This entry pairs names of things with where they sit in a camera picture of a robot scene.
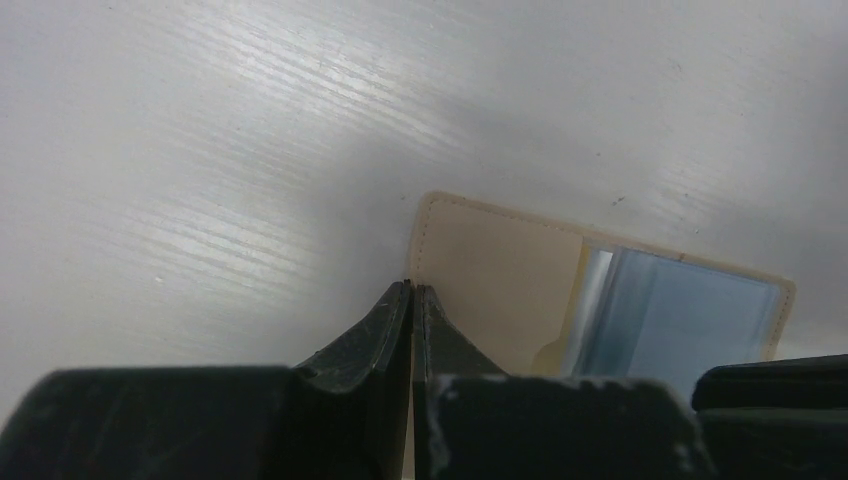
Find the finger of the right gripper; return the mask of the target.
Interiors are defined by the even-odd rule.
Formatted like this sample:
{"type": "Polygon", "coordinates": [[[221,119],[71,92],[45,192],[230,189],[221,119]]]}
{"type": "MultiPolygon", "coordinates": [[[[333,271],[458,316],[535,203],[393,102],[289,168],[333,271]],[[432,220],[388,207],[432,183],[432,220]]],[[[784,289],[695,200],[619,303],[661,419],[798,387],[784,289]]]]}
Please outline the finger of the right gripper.
{"type": "Polygon", "coordinates": [[[721,408],[698,413],[721,479],[845,479],[847,411],[721,408]]]}
{"type": "Polygon", "coordinates": [[[696,411],[719,408],[845,409],[847,356],[718,366],[696,383],[696,411]]]}

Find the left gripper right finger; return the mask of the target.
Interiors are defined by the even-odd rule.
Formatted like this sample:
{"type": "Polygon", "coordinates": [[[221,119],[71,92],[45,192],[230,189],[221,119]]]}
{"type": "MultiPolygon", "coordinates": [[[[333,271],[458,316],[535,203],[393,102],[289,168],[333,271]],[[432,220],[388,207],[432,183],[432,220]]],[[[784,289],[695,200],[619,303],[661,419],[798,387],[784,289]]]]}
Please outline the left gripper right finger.
{"type": "Polygon", "coordinates": [[[435,290],[413,310],[419,479],[714,479],[693,413],[667,386],[510,375],[448,319],[435,290]]]}

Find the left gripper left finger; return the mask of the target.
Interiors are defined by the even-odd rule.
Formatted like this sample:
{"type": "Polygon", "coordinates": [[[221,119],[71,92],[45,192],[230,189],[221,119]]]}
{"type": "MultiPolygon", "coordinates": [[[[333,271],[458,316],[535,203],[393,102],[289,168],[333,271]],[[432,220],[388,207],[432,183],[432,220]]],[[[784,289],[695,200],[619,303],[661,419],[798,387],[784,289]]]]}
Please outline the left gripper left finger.
{"type": "Polygon", "coordinates": [[[1,433],[5,479],[397,479],[412,287],[296,366],[58,370],[1,433]]]}

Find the beige leather card holder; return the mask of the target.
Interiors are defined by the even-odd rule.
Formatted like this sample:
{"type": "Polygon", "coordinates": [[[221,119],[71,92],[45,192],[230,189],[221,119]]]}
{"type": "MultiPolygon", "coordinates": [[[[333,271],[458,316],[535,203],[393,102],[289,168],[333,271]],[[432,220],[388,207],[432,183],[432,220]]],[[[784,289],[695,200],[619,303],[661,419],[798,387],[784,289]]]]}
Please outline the beige leather card holder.
{"type": "Polygon", "coordinates": [[[766,321],[754,358],[774,358],[796,286],[780,276],[432,191],[419,204],[407,275],[435,289],[453,325],[501,369],[556,375],[576,318],[593,247],[624,247],[716,268],[777,287],[777,309],[766,321]]]}

